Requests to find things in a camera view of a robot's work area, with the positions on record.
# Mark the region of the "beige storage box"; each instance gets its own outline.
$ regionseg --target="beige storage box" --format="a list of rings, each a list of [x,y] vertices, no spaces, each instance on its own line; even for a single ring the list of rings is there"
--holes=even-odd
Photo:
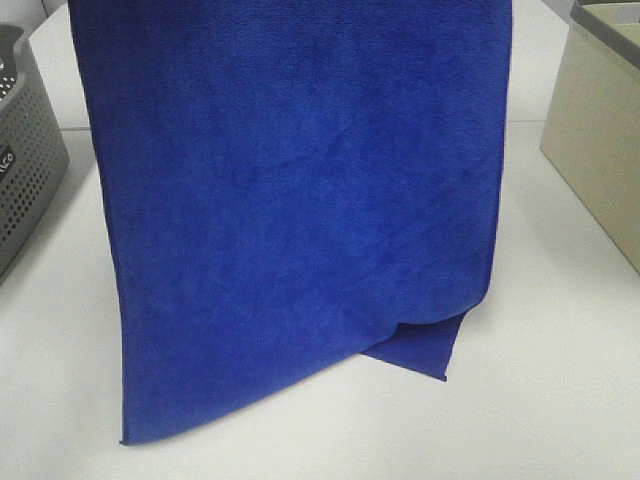
[[[640,272],[640,2],[571,16],[541,148]]]

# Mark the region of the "table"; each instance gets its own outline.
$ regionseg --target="table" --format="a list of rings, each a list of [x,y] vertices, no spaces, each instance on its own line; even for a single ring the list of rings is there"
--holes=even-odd
[[[0,478],[637,478],[640,277],[540,153],[567,26],[514,0],[491,288],[449,381],[356,355],[172,439],[124,447],[115,279],[62,7],[32,47],[69,150],[0,285]]]

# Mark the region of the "blue towel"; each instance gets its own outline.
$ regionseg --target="blue towel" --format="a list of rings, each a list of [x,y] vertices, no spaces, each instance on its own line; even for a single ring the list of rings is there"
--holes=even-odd
[[[508,0],[70,0],[123,439],[358,352],[444,379],[489,283]]]

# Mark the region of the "towel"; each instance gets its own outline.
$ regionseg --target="towel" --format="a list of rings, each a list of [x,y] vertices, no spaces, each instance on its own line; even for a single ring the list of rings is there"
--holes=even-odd
[[[491,273],[508,0],[69,8],[120,302],[123,444],[359,352],[445,379]]]

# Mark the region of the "white table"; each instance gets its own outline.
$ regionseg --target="white table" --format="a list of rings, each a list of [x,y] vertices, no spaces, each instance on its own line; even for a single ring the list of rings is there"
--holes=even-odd
[[[0,478],[638,478],[640,277],[538,149],[567,33],[515,0],[494,275],[449,382],[354,356],[187,434],[120,438],[120,330],[66,7],[32,37],[71,156],[0,286]]]

